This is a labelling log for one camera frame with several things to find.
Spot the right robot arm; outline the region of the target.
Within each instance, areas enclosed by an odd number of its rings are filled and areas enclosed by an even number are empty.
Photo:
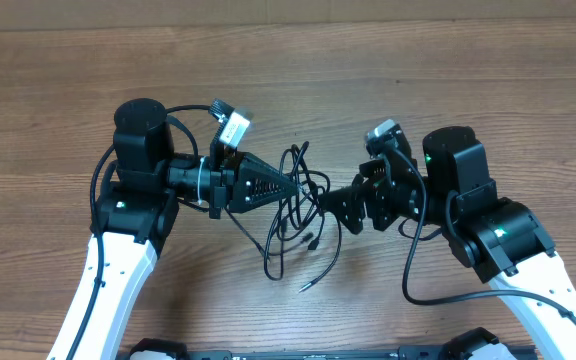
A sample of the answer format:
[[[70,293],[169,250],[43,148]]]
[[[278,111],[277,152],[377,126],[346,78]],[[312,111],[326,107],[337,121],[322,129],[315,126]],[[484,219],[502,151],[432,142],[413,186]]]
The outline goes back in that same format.
[[[468,126],[449,126],[422,141],[420,174],[401,126],[386,120],[365,136],[368,162],[352,184],[320,199],[351,233],[370,219],[387,230],[395,220],[417,227],[403,270],[404,298],[438,306],[499,298],[546,359],[576,359],[576,290],[553,238],[524,204],[499,196],[486,152]],[[486,284],[484,291],[419,299],[409,278],[424,226],[437,226],[452,255]]]

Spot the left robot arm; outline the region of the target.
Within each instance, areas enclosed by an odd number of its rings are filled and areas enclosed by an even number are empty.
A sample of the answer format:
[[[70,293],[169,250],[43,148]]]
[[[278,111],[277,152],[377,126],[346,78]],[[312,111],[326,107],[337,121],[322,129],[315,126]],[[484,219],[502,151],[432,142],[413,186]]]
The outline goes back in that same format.
[[[85,267],[48,356],[112,359],[137,297],[161,256],[180,205],[212,219],[245,213],[299,191],[282,171],[237,147],[250,115],[216,99],[204,106],[218,122],[210,153],[177,153],[171,130],[187,133],[178,107],[139,98],[114,114],[111,146],[90,184],[91,238]]]

